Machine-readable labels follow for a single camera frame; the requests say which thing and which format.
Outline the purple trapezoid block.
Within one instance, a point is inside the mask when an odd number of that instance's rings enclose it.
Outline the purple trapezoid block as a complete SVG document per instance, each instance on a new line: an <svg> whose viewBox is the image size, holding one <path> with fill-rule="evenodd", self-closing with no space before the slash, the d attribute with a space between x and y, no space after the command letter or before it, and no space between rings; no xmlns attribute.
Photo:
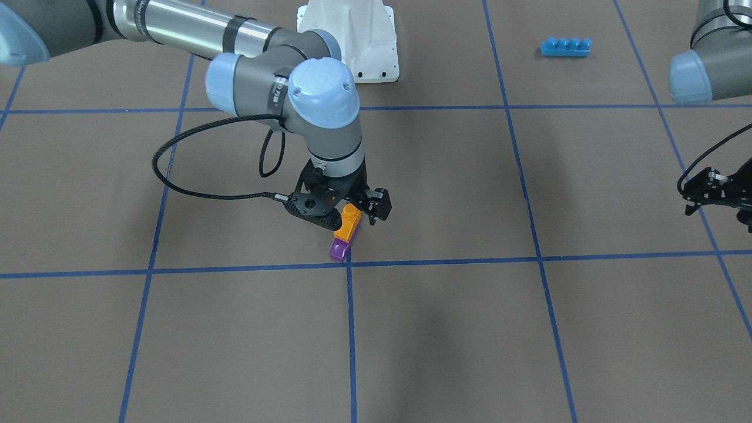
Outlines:
<svg viewBox="0 0 752 423"><path fill-rule="evenodd" d="M359 230L360 226L355 228L354 232L350 236L350 239L347 241L340 239L335 235L333 237L333 242L331 243L330 249L328 250L328 256L330 257L330 259L340 263L345 262L346 256L350 251L350 247L355 242L355 239L358 236Z"/></svg>

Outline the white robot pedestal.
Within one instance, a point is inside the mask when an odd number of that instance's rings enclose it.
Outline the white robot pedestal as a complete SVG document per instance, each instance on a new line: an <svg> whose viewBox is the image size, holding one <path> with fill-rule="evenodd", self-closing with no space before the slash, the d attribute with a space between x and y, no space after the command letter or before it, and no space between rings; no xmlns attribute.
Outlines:
<svg viewBox="0 0 752 423"><path fill-rule="evenodd" d="M382 1L309 1L298 8L296 27L330 33L358 83L400 78L395 14Z"/></svg>

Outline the brown paper table cover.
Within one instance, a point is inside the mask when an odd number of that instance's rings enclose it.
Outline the brown paper table cover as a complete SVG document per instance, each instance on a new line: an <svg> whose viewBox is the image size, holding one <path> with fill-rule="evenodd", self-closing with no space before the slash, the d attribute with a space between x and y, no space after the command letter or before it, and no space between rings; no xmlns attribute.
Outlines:
<svg viewBox="0 0 752 423"><path fill-rule="evenodd" d="M671 100L697 2L390 5L399 80L358 89L393 210L344 263L278 203L154 177L223 117L203 59L2 67L2 421L750 421L750 234L675 191L750 123Z"/></svg>

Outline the long blue block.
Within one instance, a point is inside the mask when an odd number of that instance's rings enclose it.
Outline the long blue block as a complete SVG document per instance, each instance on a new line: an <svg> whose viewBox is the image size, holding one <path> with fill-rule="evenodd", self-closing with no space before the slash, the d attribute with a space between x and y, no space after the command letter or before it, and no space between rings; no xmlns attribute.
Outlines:
<svg viewBox="0 0 752 423"><path fill-rule="evenodd" d="M540 45L540 54L547 57L588 57L592 51L590 38L550 37Z"/></svg>

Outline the orange trapezoid block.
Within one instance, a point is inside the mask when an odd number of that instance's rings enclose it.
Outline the orange trapezoid block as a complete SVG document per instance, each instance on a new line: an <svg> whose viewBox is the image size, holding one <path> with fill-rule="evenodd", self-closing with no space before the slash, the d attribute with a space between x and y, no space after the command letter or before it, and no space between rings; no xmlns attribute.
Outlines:
<svg viewBox="0 0 752 423"><path fill-rule="evenodd" d="M362 212L352 203L347 203L341 212L341 227L333 232L335 239L350 243L360 225Z"/></svg>

